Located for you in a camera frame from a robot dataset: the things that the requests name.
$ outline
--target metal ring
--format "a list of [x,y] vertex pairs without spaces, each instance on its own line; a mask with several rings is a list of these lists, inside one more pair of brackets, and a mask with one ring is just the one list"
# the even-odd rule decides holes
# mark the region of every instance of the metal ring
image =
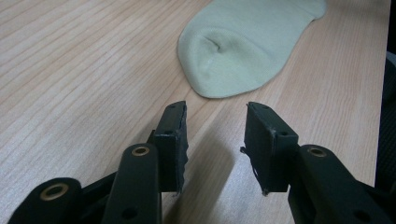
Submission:
[[148,153],[149,153],[148,147],[137,147],[134,150],[132,150],[132,155],[134,156],[144,156]]
[[325,151],[323,151],[320,148],[317,147],[311,147],[308,149],[308,152],[311,153],[311,155],[316,156],[316,157],[327,157],[327,154]]
[[67,186],[64,183],[54,184],[47,187],[40,193],[40,199],[43,201],[52,201],[62,197],[64,194],[66,194],[68,190],[69,190],[69,186]]

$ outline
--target wood grain surface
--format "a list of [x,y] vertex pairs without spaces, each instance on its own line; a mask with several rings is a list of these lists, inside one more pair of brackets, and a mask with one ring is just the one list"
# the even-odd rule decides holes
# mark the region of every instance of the wood grain surface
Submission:
[[239,152],[249,101],[271,106],[300,144],[334,151],[373,185],[389,0],[328,0],[283,70],[258,90],[197,95],[177,39],[210,1],[0,1],[0,222],[40,183],[82,186],[117,170],[164,108],[188,105],[184,192],[164,223],[293,223],[287,193],[263,197]]

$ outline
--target wooden tabletop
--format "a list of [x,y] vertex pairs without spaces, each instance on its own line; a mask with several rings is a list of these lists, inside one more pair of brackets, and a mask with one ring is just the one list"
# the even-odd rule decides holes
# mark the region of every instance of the wooden tabletop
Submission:
[[181,100],[190,160],[183,193],[163,194],[164,223],[293,222],[287,193],[263,197],[239,152],[249,101],[374,184],[390,1],[328,0],[275,78],[219,100],[197,95],[177,59],[181,31],[209,2],[0,2],[1,223],[44,181],[84,187],[115,172]]

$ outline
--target light green sock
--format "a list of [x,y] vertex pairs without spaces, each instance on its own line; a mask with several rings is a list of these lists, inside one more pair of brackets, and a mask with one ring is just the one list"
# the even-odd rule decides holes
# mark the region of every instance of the light green sock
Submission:
[[198,94],[221,98],[252,91],[284,66],[325,0],[214,0],[186,26],[177,52]]

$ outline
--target black plastic part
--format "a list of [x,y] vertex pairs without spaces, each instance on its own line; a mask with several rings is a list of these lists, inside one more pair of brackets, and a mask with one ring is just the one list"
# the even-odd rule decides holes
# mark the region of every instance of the black plastic part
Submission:
[[102,223],[162,223],[158,151],[152,144],[125,149]]
[[165,108],[154,132],[153,142],[160,159],[161,192],[181,192],[184,184],[184,166],[188,161],[187,106],[181,101]]
[[[302,146],[292,162],[301,178],[290,183],[291,192],[297,189],[289,199],[296,223],[392,223],[329,149]],[[312,205],[310,213],[302,211]]]
[[289,156],[298,148],[298,135],[269,106],[249,102],[245,146],[262,192],[288,190]]
[[31,191],[8,223],[77,223],[81,192],[76,179],[51,179]]

